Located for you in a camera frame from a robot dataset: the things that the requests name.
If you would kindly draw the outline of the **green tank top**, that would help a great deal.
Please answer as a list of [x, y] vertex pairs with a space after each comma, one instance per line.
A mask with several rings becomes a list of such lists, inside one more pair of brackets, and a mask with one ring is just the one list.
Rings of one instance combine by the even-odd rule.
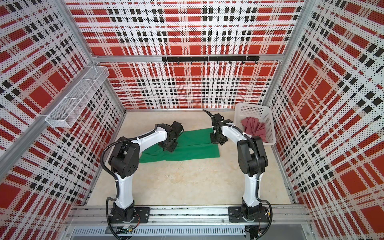
[[178, 145], [172, 153], [159, 145], [152, 146], [143, 151], [140, 163], [218, 158], [220, 151], [218, 145], [211, 142], [212, 131], [212, 129], [201, 129], [184, 132], [178, 138]]

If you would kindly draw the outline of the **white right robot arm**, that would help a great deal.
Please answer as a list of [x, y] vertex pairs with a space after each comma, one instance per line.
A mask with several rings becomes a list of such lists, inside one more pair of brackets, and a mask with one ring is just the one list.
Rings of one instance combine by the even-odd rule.
[[250, 137], [231, 120], [220, 114], [208, 114], [212, 121], [213, 132], [210, 133], [212, 144], [223, 145], [232, 141], [237, 145], [239, 167], [245, 177], [245, 190], [240, 207], [230, 207], [230, 222], [267, 222], [270, 220], [266, 207], [260, 199], [262, 176], [268, 166], [263, 140]]

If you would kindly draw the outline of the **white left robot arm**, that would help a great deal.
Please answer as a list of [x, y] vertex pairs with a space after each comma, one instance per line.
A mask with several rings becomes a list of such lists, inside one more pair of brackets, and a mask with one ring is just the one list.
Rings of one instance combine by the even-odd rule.
[[121, 137], [110, 144], [113, 148], [108, 160], [110, 169], [103, 166], [116, 182], [116, 197], [112, 198], [113, 206], [108, 212], [108, 220], [113, 224], [138, 223], [148, 221], [150, 208], [135, 209], [133, 197], [133, 176], [139, 167], [143, 151], [159, 145], [164, 151], [172, 153], [178, 145], [177, 139], [184, 132], [179, 122], [156, 124], [148, 133], [135, 138]]

